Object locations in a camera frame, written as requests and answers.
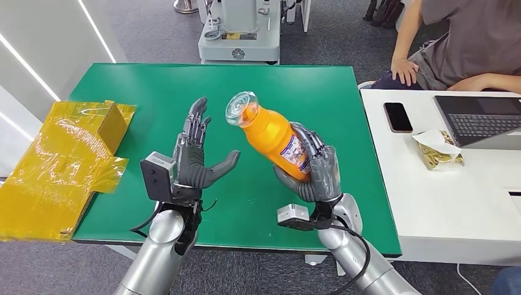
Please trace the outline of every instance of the orange juice bottle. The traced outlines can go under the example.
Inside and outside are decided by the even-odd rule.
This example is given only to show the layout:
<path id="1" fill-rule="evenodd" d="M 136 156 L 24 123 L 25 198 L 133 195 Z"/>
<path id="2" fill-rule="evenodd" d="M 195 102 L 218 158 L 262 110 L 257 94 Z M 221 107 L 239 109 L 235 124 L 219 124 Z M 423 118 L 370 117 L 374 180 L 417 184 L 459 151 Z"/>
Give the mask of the orange juice bottle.
<path id="1" fill-rule="evenodd" d="M 251 146 L 286 173 L 301 181 L 310 179 L 309 159 L 288 120 L 259 106 L 253 92 L 241 92 L 230 100 L 226 121 L 241 127 Z"/>

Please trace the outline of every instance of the laptop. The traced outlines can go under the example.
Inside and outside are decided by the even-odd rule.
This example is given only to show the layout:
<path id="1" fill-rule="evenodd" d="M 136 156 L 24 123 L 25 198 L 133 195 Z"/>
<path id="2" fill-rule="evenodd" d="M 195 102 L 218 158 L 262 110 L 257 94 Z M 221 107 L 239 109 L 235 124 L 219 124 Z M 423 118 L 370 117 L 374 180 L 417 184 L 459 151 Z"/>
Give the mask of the laptop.
<path id="1" fill-rule="evenodd" d="M 521 150 L 519 97 L 436 95 L 434 101 L 458 147 Z"/>

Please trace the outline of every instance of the led light strip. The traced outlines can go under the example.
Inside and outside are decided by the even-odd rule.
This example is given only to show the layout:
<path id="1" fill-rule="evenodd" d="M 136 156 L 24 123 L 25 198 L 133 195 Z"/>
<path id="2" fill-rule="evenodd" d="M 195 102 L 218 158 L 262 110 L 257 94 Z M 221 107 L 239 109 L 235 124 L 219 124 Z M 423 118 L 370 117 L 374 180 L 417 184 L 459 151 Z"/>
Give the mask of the led light strip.
<path id="1" fill-rule="evenodd" d="M 22 56 L 11 46 L 11 44 L 7 41 L 6 38 L 2 34 L 0 34 L 0 42 L 4 44 L 4 46 L 9 50 L 9 52 L 14 55 L 14 57 L 22 64 L 22 66 L 42 85 L 42 87 L 49 93 L 55 101 L 61 101 L 61 99 L 52 91 L 52 89 L 45 83 L 45 81 L 36 74 L 33 68 L 25 61 Z"/>
<path id="2" fill-rule="evenodd" d="M 96 32 L 96 35 L 98 35 L 98 38 L 100 39 L 101 41 L 101 44 L 103 45 L 103 48 L 105 48 L 105 51 L 107 51 L 107 54 L 109 55 L 109 58 L 112 60 L 112 63 L 116 63 L 116 59 L 114 58 L 114 56 L 112 55 L 112 52 L 111 50 L 109 49 L 109 47 L 107 46 L 107 43 L 105 43 L 105 40 L 103 39 L 103 37 L 101 36 L 101 33 L 100 31 L 98 30 L 98 27 L 96 26 L 96 24 L 94 23 L 94 21 L 92 20 L 92 17 L 90 17 L 90 14 L 89 12 L 87 11 L 87 8 L 85 7 L 85 4 L 83 4 L 83 0 L 78 0 L 85 16 L 87 16 L 87 19 L 88 19 L 88 22 L 90 22 L 90 25 L 92 26 L 92 28 L 94 29 L 94 32 Z"/>

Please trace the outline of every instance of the laptop keyboard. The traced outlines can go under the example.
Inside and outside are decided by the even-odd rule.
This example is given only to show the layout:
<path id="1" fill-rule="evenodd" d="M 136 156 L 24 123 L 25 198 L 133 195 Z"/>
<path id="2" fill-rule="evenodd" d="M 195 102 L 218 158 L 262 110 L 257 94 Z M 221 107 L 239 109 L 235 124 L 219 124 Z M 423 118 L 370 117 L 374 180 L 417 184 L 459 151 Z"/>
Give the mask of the laptop keyboard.
<path id="1" fill-rule="evenodd" d="M 521 127 L 521 116 L 449 114 L 459 136 L 491 137 Z"/>

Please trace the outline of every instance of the silver robotic arm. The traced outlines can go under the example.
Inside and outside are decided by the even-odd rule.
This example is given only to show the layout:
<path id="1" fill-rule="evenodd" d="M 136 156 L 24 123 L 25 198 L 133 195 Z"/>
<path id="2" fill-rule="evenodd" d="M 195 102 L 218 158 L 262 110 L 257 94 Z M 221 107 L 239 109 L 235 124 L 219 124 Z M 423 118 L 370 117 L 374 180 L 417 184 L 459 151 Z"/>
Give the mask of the silver robotic arm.
<path id="1" fill-rule="evenodd" d="M 278 224 L 299 230 L 318 231 L 320 242 L 351 277 L 341 294 L 354 285 L 363 295 L 420 294 L 394 269 L 370 242 L 361 236 L 362 219 L 355 199 L 341 193 L 340 173 L 335 150 L 298 123 L 292 128 L 309 157 L 311 181 L 301 183 L 274 167 L 277 178 L 306 202 L 315 202 L 309 215 L 306 207 L 290 204 L 277 211 Z"/>
<path id="2" fill-rule="evenodd" d="M 203 144 L 210 118 L 202 120 L 206 98 L 190 109 L 178 135 L 173 157 L 153 152 L 141 161 L 150 199 L 158 201 L 149 235 L 113 295 L 167 295 L 179 273 L 183 257 L 195 244 L 201 222 L 202 190 L 233 169 L 240 153 L 232 151 L 225 161 L 210 168 L 204 164 Z M 363 295 L 419 294 L 393 266 L 362 236 L 358 206 L 350 194 L 340 190 L 335 149 L 325 145 L 314 132 L 292 123 L 309 157 L 311 181 L 301 183 L 278 167 L 277 178 L 306 202 L 290 204 L 277 211 L 278 224 L 299 230 L 317 230 L 321 243 L 331 251 L 352 278 L 331 294 L 341 294 L 351 285 Z M 140 228 L 132 231 L 141 235 Z"/>
<path id="3" fill-rule="evenodd" d="M 113 295 L 167 295 L 179 273 L 184 255 L 197 240 L 201 223 L 202 190 L 235 168 L 240 153 L 205 167 L 204 141 L 210 117 L 202 120 L 206 98 L 190 108 L 182 132 L 177 137 L 173 157 L 158 152 L 141 161 L 147 194 L 158 202 L 149 235 Z"/>

